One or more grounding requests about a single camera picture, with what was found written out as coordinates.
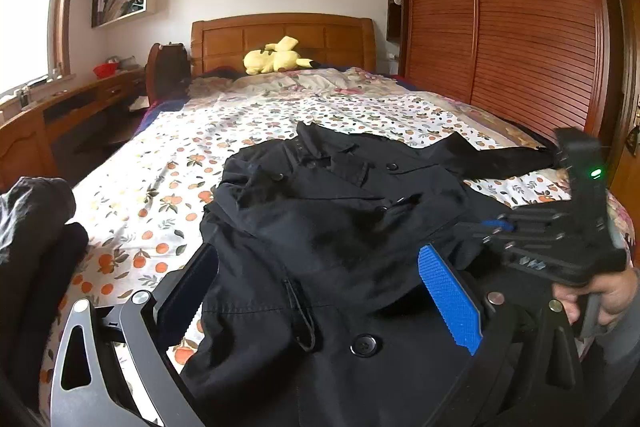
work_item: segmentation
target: bed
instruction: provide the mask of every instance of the bed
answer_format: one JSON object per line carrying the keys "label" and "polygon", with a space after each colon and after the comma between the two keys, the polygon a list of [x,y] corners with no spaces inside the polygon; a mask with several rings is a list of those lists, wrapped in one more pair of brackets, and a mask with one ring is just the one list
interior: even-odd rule
{"label": "bed", "polygon": [[[298,49],[333,68],[242,77],[235,82],[204,71],[240,68],[243,54],[278,41],[300,40]],[[201,244],[202,208],[215,198],[227,158],[240,148],[293,137],[298,121],[339,132],[370,132],[428,146],[459,132],[476,148],[536,146],[529,136],[485,111],[429,92],[411,92],[369,73],[375,67],[368,19],[322,14],[261,14],[193,23],[190,99],[158,117],[74,189],[76,219],[89,235],[59,305],[40,372],[40,406],[49,409],[56,348],[76,299],[94,305],[124,302],[152,289],[169,271],[187,263]],[[507,206],[569,198],[555,171],[509,180],[468,180],[468,185]],[[628,247],[634,232],[624,208],[609,198],[610,215]],[[200,312],[169,357],[178,371],[203,338]],[[142,416],[158,417],[146,397],[126,346],[116,347]]]}

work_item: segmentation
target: floral bedspread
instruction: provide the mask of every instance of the floral bedspread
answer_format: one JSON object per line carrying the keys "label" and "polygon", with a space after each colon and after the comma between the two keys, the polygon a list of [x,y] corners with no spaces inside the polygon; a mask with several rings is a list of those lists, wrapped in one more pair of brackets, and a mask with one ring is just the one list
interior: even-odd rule
{"label": "floral bedspread", "polygon": [[[40,404],[45,415],[54,357],[73,302],[86,297],[96,306],[122,303],[187,263],[202,241],[202,208],[215,197],[226,159],[240,148],[291,138],[299,121],[344,133],[370,132],[414,147],[454,131],[478,149],[515,144],[484,124],[474,126],[466,108],[447,99],[438,103],[436,95],[409,92],[357,68],[271,73],[235,83],[196,79],[190,95],[182,111],[161,113],[74,189],[76,219],[87,229],[90,243],[60,302],[43,359]],[[540,172],[465,183],[507,206],[569,197],[562,182]],[[612,197],[609,203],[618,229],[632,243],[626,212]],[[168,351],[178,371],[203,338],[199,317],[200,312],[180,344]],[[126,346],[116,350],[141,413],[156,421]]]}

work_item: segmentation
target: black button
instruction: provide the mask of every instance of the black button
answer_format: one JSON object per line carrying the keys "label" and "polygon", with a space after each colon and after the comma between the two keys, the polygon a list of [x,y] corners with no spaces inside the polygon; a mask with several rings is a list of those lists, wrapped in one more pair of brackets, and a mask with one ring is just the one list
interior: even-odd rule
{"label": "black button", "polygon": [[378,342],[372,335],[368,335],[367,333],[358,335],[351,343],[351,352],[356,355],[356,357],[362,357],[363,359],[372,357],[376,354],[377,350]]}

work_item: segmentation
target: red bowl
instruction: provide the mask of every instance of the red bowl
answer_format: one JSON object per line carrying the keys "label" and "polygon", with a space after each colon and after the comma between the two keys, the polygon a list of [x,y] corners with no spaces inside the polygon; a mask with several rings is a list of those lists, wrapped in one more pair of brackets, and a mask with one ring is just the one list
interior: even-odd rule
{"label": "red bowl", "polygon": [[107,78],[115,73],[117,69],[117,62],[105,62],[104,64],[100,64],[100,66],[96,66],[94,68],[94,73],[98,78]]}

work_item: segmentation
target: black jacket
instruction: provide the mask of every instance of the black jacket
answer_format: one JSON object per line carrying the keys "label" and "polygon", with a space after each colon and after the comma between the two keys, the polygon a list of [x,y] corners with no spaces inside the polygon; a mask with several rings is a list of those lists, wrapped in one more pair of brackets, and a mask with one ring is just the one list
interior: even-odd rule
{"label": "black jacket", "polygon": [[462,180],[551,164],[546,150],[480,152],[457,133],[415,149],[314,124],[229,158],[200,227],[220,272],[182,372],[200,408],[219,426],[421,425],[469,355],[418,277],[418,250],[469,267],[480,247],[453,225],[505,207]]}

